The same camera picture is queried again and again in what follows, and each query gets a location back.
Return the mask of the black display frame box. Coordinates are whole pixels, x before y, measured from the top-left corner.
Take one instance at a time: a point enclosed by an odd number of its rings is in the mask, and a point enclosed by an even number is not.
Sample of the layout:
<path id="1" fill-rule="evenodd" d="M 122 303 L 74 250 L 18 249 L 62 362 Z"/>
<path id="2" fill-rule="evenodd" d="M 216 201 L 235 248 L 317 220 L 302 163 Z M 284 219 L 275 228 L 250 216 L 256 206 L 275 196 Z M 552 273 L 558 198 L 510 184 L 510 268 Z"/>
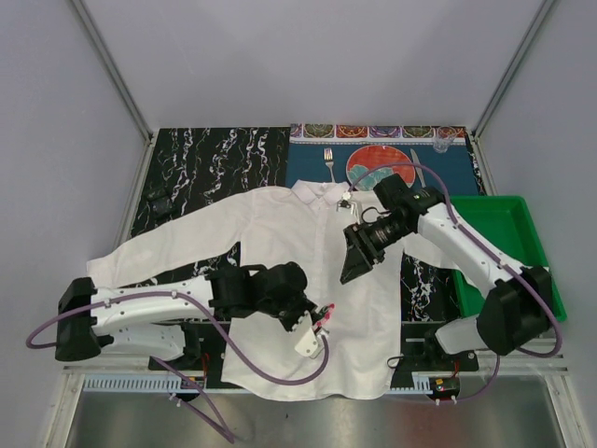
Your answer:
<path id="1" fill-rule="evenodd" d="M 171 195 L 164 187 L 151 189 L 146 200 L 155 219 L 167 217 L 174 211 Z"/>

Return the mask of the pink flower brooch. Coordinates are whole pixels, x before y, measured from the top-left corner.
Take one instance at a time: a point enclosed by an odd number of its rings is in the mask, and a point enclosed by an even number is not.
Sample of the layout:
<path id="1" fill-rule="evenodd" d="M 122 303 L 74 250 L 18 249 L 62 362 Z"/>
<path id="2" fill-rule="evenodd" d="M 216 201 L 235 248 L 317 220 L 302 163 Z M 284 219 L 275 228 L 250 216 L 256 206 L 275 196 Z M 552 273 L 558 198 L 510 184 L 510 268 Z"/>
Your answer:
<path id="1" fill-rule="evenodd" d="M 333 311 L 335 310 L 335 304 L 330 303 L 323 307 L 316 309 L 312 313 L 312 322 L 316 328 L 321 328 L 330 319 Z"/>

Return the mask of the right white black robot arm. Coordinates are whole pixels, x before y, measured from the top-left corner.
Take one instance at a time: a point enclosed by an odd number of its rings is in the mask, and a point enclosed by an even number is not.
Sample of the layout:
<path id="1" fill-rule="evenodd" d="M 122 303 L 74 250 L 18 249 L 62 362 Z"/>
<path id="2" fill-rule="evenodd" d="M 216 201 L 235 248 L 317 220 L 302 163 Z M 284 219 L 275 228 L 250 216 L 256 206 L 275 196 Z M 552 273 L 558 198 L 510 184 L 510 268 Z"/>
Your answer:
<path id="1" fill-rule="evenodd" d="M 557 328 L 552 278 L 546 268 L 526 266 L 500 251 L 433 187 L 413 190 L 394 174 L 373 191 L 385 213 L 344 229 L 347 252 L 341 283 L 370 272 L 383 262 L 388 246 L 417 234 L 447 255 L 484 299 L 479 314 L 453 320 L 428 336 L 423 358 L 429 367 L 444 370 L 457 354 L 473 350 L 506 356 Z"/>

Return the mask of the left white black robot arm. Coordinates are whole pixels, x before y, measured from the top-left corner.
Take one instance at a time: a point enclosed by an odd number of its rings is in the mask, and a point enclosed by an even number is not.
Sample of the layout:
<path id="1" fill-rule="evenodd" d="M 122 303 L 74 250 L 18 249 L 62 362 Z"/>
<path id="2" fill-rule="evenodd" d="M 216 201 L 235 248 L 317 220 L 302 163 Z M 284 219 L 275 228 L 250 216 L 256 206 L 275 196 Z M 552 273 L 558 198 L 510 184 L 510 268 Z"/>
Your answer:
<path id="1" fill-rule="evenodd" d="M 183 370 L 201 360 L 201 347 L 184 323 L 213 316 L 225 321 L 266 315 L 278 321 L 299 355 L 315 358 L 315 303 L 307 277 L 295 262 L 227 267 L 205 276 L 151 287 L 97 287 L 89 277 L 72 281 L 58 312 L 55 358 L 75 362 L 101 353 L 146 355 L 171 360 Z"/>

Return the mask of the white button-up shirt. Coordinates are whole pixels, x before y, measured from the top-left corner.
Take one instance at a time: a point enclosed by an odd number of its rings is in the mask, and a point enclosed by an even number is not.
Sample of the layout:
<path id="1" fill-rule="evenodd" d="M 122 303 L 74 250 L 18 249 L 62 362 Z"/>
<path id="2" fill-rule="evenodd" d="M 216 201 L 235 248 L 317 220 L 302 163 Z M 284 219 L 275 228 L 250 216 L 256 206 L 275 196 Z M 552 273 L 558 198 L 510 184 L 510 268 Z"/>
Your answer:
<path id="1" fill-rule="evenodd" d="M 316 378 L 293 385 L 293 378 L 310 372 L 312 361 L 295 351 L 280 324 L 255 314 L 230 323 L 232 343 L 223 380 L 280 401 L 333 395 L 376 399 L 390 387 L 386 361 L 400 349 L 403 257 L 464 272 L 478 265 L 472 279 L 483 290 L 504 277 L 511 260 L 496 263 L 467 256 L 462 233 L 446 209 L 435 205 L 415 233 L 389 247 L 387 261 L 342 283 L 343 231 L 354 217 L 337 204 L 347 190 L 343 183 L 298 181 L 291 188 L 239 193 L 131 238 L 111 254 L 89 261 L 87 272 L 99 287 L 125 287 L 221 255 L 233 245 L 241 248 L 242 265 L 296 262 L 307 277 L 307 297 L 319 305 L 336 305 L 326 368 Z"/>

